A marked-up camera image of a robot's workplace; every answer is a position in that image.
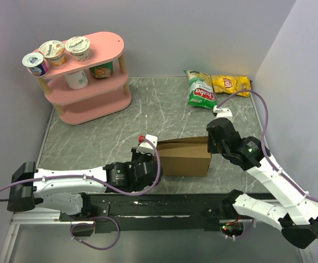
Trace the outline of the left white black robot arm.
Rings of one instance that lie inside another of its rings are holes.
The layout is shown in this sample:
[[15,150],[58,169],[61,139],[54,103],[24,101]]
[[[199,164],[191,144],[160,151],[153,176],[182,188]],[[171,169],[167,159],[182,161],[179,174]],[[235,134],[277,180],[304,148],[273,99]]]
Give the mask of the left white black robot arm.
[[131,153],[128,162],[85,170],[37,169],[35,162],[25,162],[11,177],[7,210],[17,213],[41,207],[86,220],[92,213],[89,195],[141,195],[160,182],[163,168],[155,152],[132,148]]

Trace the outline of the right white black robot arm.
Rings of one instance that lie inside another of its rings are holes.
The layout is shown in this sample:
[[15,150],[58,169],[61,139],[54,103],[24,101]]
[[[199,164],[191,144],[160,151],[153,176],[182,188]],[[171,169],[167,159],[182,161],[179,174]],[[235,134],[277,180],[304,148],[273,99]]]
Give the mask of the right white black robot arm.
[[318,239],[318,201],[313,200],[276,162],[259,139],[242,138],[227,118],[216,118],[206,127],[208,151],[219,153],[257,179],[278,201],[272,205],[233,190],[223,204],[228,218],[252,217],[278,229],[297,248],[305,249]]

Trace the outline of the brown cardboard box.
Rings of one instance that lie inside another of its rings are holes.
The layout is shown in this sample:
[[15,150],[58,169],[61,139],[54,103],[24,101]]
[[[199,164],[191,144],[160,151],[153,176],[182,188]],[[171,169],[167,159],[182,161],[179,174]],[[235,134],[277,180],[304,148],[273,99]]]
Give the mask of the brown cardboard box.
[[160,141],[157,149],[164,176],[207,176],[211,163],[207,136]]

